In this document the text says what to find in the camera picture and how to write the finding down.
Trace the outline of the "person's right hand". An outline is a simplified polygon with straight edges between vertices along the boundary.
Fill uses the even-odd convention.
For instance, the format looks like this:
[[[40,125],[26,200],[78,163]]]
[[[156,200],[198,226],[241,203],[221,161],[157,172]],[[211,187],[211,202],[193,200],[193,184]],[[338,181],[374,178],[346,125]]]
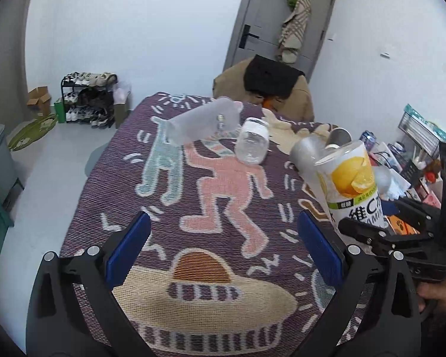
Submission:
[[[426,307],[427,300],[436,300],[436,310],[446,313],[446,280],[438,284],[420,283],[417,287],[418,308],[422,312]]]

